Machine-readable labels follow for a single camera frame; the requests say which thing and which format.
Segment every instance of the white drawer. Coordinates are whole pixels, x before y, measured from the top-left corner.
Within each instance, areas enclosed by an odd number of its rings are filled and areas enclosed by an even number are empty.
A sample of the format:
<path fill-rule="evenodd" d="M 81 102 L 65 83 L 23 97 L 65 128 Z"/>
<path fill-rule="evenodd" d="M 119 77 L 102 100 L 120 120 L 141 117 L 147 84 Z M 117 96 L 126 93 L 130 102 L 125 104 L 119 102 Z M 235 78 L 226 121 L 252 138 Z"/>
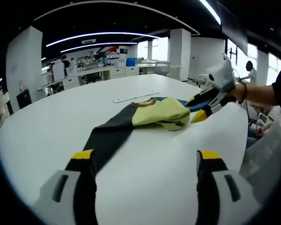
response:
<path fill-rule="evenodd" d="M 68 85 L 72 85 L 72 84 L 75 84 L 75 83 L 79 83 L 79 79 L 78 79 L 77 76 L 68 77 L 65 80 L 63 80 L 62 83 L 63 83 L 64 86 L 68 86 Z"/>
<path fill-rule="evenodd" d="M 73 84 L 71 84 L 71 85 L 64 85 L 64 90 L 69 90 L 69 89 L 71 89 L 71 88 L 75 88 L 75 87 L 79 87 L 80 86 L 80 84 L 79 83 L 73 83 Z"/>
<path fill-rule="evenodd" d="M 116 75 L 111 75 L 111 79 L 121 78 L 121 77 L 125 77 L 125 74 L 116 74 Z"/>
<path fill-rule="evenodd" d="M 139 74 L 138 67 L 126 67 L 126 76 L 137 76 Z"/>
<path fill-rule="evenodd" d="M 111 69 L 110 74 L 112 75 L 119 75 L 119 74 L 125 74 L 125 68 L 116 68 L 116 69 Z"/>

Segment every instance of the white round table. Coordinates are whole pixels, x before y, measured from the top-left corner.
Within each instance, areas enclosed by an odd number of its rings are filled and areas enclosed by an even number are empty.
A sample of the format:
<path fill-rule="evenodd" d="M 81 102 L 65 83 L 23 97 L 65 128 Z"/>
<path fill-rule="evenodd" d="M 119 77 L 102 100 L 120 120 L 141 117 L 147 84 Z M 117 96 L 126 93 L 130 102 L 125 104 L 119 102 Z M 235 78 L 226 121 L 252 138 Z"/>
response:
<path fill-rule="evenodd" d="M 112 101 L 150 91 L 159 94 Z M 37 101 L 10 116 L 0 129 L 0 159 L 7 177 L 22 200 L 32 205 L 41 186 L 83 149 L 95 126 L 131 102 L 154 96 L 188 100 L 199 91 L 153 74 L 92 83 Z M 229 169 L 238 171 L 247 129 L 246 112 L 234 103 L 176 132 L 136 128 L 96 177 L 99 224 L 194 224 L 198 213 L 196 151 L 214 150 Z"/>

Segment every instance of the bracelet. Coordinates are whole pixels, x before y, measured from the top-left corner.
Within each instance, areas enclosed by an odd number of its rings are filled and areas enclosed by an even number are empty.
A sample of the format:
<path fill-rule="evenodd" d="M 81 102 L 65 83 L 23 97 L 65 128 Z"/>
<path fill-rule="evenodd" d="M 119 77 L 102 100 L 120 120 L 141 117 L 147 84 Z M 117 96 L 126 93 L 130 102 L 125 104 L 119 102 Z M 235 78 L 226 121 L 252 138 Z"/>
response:
<path fill-rule="evenodd" d="M 247 98 L 248 95 L 248 88 L 247 85 L 244 82 L 240 82 L 243 86 L 244 86 L 244 92 L 243 92 L 243 96 L 242 96 L 242 100 L 239 101 L 239 104 L 242 104 L 244 102 L 244 100 Z"/>

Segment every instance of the person's hand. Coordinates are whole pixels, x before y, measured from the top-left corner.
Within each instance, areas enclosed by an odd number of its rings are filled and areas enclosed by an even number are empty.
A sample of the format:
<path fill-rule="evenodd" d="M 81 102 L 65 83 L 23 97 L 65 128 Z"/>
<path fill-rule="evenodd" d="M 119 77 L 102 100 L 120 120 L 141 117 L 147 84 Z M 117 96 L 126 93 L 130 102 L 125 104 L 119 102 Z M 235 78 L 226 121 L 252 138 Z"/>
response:
<path fill-rule="evenodd" d="M 236 84 L 235 88 L 228 93 L 228 96 L 234 96 L 238 101 L 242 100 L 244 93 L 244 85 Z"/>
<path fill-rule="evenodd" d="M 265 134 L 264 131 L 265 131 L 264 127 L 259 127 L 256 131 L 257 137 L 263 137 Z"/>

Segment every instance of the window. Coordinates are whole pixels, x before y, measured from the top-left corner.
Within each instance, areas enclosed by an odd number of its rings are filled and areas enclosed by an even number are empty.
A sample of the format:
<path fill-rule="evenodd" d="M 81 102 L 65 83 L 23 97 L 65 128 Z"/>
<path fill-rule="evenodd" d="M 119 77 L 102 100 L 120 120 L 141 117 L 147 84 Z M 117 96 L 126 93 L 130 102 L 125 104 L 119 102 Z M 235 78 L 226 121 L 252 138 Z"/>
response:
<path fill-rule="evenodd" d="M 169 39 L 167 37 L 154 39 L 152 42 L 152 60 L 168 60 Z"/>
<path fill-rule="evenodd" d="M 273 54 L 268 54 L 268 73 L 266 84 L 271 85 L 277 79 L 277 76 L 281 70 L 281 60 Z"/>
<path fill-rule="evenodd" d="M 143 41 L 138 43 L 137 58 L 148 59 L 148 41 Z"/>
<path fill-rule="evenodd" d="M 231 40 L 228 39 L 228 57 L 231 60 L 232 67 L 237 71 L 235 74 L 236 77 L 246 77 L 248 76 L 249 72 L 246 70 L 246 64 L 248 61 L 251 61 L 253 67 L 257 69 L 257 59 L 258 59 L 258 50 L 257 47 L 251 44 L 248 44 L 248 56 L 236 46 Z"/>

